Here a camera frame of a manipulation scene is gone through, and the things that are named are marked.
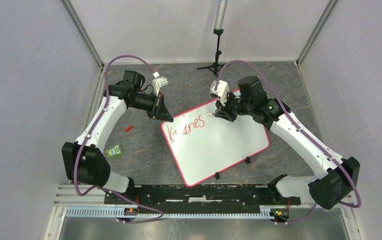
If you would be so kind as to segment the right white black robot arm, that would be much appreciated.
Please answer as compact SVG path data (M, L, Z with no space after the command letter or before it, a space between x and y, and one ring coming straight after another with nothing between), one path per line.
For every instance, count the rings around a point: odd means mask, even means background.
M228 83L215 80L210 95L217 98L214 116L234 122L238 116L250 116L267 130L283 139L312 169L315 179L307 184L308 192L316 204L331 209L337 204L351 208L361 205L360 195L355 193L357 203L343 199L356 192L360 162L344 158L328 148L312 134L290 108L278 98L269 98L260 79L248 76L238 81L240 95L230 91Z

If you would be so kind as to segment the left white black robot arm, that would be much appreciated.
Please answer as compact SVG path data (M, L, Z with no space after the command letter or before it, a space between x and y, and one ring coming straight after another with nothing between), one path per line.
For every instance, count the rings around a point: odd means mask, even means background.
M131 70L124 72L121 81L108 86L97 113L84 132L74 142L66 142L62 147L69 180L113 190L124 204L135 199L132 180L114 172L103 151L115 124L128 108L145 111L151 119L173 121L160 92L160 88L168 84L167 78L157 72L153 75L153 91L149 94L141 90L144 76Z

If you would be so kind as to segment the pink-framed whiteboard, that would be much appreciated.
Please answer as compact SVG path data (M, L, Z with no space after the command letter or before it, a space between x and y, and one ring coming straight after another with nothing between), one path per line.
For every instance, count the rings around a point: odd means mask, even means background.
M205 113L216 110L213 99L164 121L161 131L186 186L192 187L270 146L267 129L251 116L234 122Z

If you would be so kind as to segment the red marker cap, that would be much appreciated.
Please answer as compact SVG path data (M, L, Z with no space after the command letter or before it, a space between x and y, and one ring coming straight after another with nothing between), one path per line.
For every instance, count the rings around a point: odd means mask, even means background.
M128 127L125 129L125 132L129 132L132 128L133 128L132 125L128 126Z

